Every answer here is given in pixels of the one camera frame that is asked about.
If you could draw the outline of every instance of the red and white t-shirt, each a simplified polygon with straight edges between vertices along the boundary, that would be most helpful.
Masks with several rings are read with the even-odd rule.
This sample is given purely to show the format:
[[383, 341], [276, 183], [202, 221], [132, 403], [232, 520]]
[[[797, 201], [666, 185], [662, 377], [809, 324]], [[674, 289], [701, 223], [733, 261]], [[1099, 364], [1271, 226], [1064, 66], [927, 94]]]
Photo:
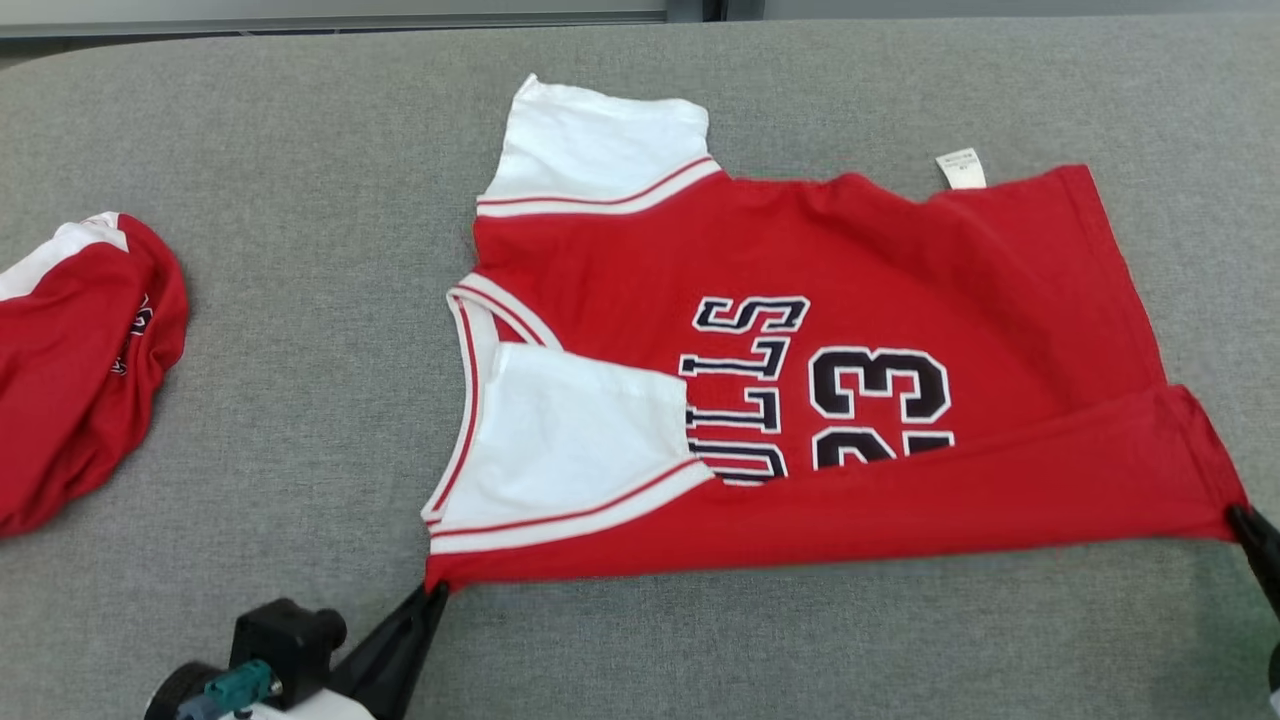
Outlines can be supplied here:
[[67, 223], [0, 273], [0, 537], [108, 480], [186, 331], [178, 263], [129, 215]]
[[429, 585], [1230, 538], [1087, 168], [913, 202], [732, 178], [707, 124], [516, 94]]

